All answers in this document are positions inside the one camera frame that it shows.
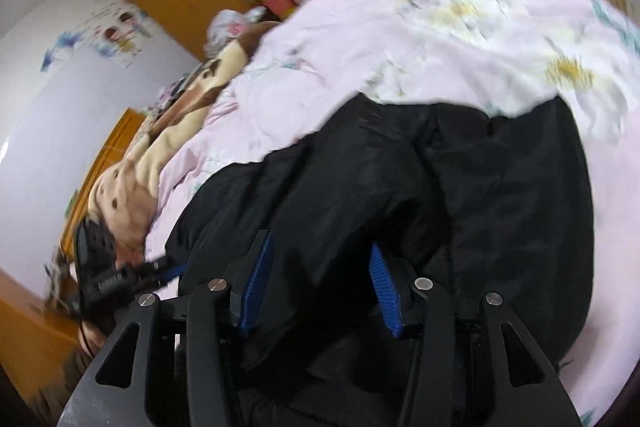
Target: blue gripper pad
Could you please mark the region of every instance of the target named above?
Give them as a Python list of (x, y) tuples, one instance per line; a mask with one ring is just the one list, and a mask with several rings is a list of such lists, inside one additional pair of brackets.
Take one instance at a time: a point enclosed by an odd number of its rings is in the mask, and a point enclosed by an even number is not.
[(380, 304), (380, 311), (382, 312), (385, 326), (389, 328), (393, 336), (398, 339), (404, 329), (400, 307), (400, 294), (394, 285), (389, 267), (377, 243), (374, 243), (371, 248), (369, 274), (373, 282), (373, 288), (378, 296), (378, 303)]
[[(246, 283), (238, 288), (241, 291), (239, 296), (238, 330), (243, 336), (247, 336), (257, 322), (262, 298), (269, 282), (271, 266), (273, 266), (273, 255), (273, 237), (271, 237), (271, 233), (267, 230), (260, 230), (255, 236), (254, 243), (247, 256), (249, 259), (255, 256), (255, 262), (251, 267), (251, 272), (245, 279)], [(237, 298), (234, 299), (233, 293), (231, 296), (232, 301), (236, 300), (237, 303), (238, 300)]]

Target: pink blanket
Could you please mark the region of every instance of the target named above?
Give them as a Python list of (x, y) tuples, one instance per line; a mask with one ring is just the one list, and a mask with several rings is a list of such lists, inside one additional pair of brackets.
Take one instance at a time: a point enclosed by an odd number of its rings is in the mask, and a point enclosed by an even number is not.
[(593, 184), (596, 274), (561, 379), (583, 424), (593, 425), (640, 356), (639, 57), (638, 29), (603, 0), (312, 0), (264, 38), (202, 131), (164, 168), (146, 255), (164, 253), (210, 175), (289, 146), (356, 92), (511, 116), (560, 93)]

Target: bed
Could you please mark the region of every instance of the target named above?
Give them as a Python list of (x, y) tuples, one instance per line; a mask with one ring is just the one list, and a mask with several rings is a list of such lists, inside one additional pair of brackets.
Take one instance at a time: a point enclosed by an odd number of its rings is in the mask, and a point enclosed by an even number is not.
[[(559, 93), (582, 138), (595, 234), (590, 311), (559, 374), (583, 425), (593, 426), (640, 357), (639, 59), (638, 29), (603, 0), (312, 0), (265, 36), (162, 171), (146, 257), (163, 255), (210, 176), (297, 142), (358, 92), (378, 103), (463, 103), (490, 116), (523, 114)], [(161, 296), (176, 290), (174, 280)]]

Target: wooden headboard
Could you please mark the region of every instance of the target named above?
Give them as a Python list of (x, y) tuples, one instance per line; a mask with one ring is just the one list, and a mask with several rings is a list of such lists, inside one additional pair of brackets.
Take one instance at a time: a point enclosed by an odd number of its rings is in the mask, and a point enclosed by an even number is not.
[(85, 216), (87, 210), (87, 202), (89, 191), (94, 186), (98, 176), (114, 163), (122, 160), (127, 147), (136, 135), (136, 132), (145, 121), (145, 116), (133, 109), (127, 109), (116, 126), (111, 131), (107, 141), (104, 143), (100, 152), (95, 158), (94, 164), (91, 165), (89, 172), (82, 183), (82, 187), (78, 193), (78, 197), (74, 202), (74, 206), (69, 212), (65, 230), (60, 238), (60, 248), (67, 258), (72, 259), (74, 256), (74, 230), (78, 222)]

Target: silver bolt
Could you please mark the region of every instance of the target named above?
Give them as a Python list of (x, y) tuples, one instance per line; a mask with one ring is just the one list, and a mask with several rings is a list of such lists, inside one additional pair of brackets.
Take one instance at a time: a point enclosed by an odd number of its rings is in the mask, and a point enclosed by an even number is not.
[(427, 279), (427, 277), (418, 277), (418, 279), (414, 281), (414, 284), (418, 290), (430, 290), (433, 288), (433, 281)]
[(500, 306), (502, 304), (502, 295), (496, 292), (489, 292), (484, 296), (491, 306)]
[(210, 292), (219, 292), (226, 288), (226, 281), (224, 279), (212, 279), (207, 284)]
[(138, 304), (143, 308), (146, 308), (147, 306), (151, 306), (151, 304), (153, 304), (154, 302), (156, 302), (155, 293), (145, 293), (143, 296), (140, 297), (140, 299), (138, 299)]

